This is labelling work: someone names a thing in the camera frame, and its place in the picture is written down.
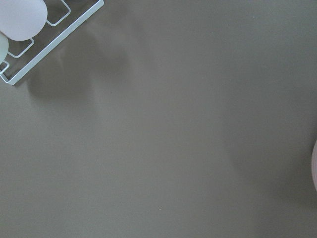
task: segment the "white wire rack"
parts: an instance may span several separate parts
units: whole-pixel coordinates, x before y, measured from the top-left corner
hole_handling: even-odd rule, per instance
[[[67,13],[61,17],[57,22],[51,23],[46,21],[50,27],[56,27],[59,25],[67,16],[71,14],[71,8],[64,0],[60,0],[67,9]],[[10,63],[6,60],[1,65],[5,65],[0,69],[0,77],[7,84],[16,84],[27,72],[29,72],[41,59],[43,59],[51,50],[53,50],[60,42],[62,42],[70,33],[72,33],[78,26],[86,21],[92,14],[94,14],[104,4],[104,0],[98,0],[88,10],[81,14],[74,22],[72,22],[66,29],[64,29],[57,37],[50,41],[38,54],[36,54],[26,65],[19,69],[15,74],[6,76],[5,72],[10,68]],[[34,44],[36,44],[33,38],[29,39],[30,43],[17,55],[8,52],[8,55],[14,59],[18,59],[23,56]]]

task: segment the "round white object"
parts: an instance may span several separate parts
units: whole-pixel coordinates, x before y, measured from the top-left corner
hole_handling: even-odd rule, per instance
[[[15,41],[25,41],[44,27],[48,10],[43,0],[2,0],[0,31]]]
[[[314,146],[313,155],[312,155],[312,175],[315,188],[317,189],[317,142]]]
[[[0,63],[2,63],[8,54],[9,41],[8,38],[0,32]]]

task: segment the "metal wire rack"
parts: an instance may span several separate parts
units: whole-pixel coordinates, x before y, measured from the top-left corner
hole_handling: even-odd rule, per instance
[[[40,60],[42,60],[50,51],[52,51],[60,42],[62,42],[70,33],[72,33],[77,27],[79,27],[84,21],[86,21],[92,14],[94,14],[100,7],[104,5],[104,0],[85,0],[87,7],[84,8],[83,12],[80,12],[79,15],[74,16],[69,22],[65,25],[58,27],[61,23],[71,15],[72,9],[64,0],[59,0],[63,7],[65,14],[60,17],[55,23],[46,21],[47,27],[52,28],[45,31],[42,35],[41,32],[33,38],[23,42],[23,47],[18,53],[12,53],[9,49],[7,57],[0,64],[0,77],[7,84],[14,85],[16,84],[27,72],[29,72]],[[57,34],[54,32],[54,28],[59,31]],[[34,49],[29,56],[26,56],[30,52],[31,48],[37,45],[37,49]]]

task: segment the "gray backdrop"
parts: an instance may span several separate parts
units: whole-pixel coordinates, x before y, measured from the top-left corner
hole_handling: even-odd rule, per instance
[[[317,1],[108,0],[0,84],[2,238],[312,238]]]

